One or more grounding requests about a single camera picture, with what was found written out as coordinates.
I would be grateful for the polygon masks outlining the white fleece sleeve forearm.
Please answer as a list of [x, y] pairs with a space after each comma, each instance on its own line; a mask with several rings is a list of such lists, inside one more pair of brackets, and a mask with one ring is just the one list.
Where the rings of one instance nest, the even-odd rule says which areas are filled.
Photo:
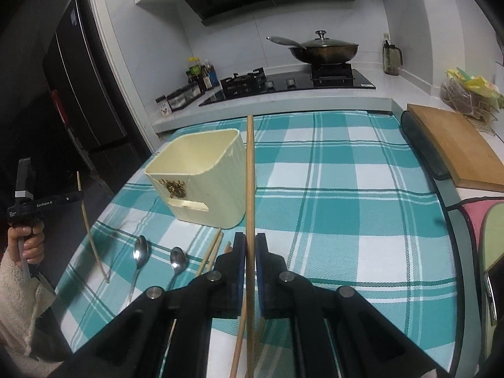
[[24, 377], [46, 377], [61, 364], [32, 356], [37, 320], [52, 306], [55, 291], [43, 276], [25, 279], [5, 254], [1, 261], [1, 347]]

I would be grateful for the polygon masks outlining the person left hand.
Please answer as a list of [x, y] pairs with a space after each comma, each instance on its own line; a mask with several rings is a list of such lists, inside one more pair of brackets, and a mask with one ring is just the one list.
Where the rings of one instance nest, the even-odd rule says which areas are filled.
[[33, 227], [25, 225], [10, 226], [8, 230], [8, 252], [18, 267], [22, 260], [29, 265], [38, 265], [44, 257], [44, 223], [39, 220]]

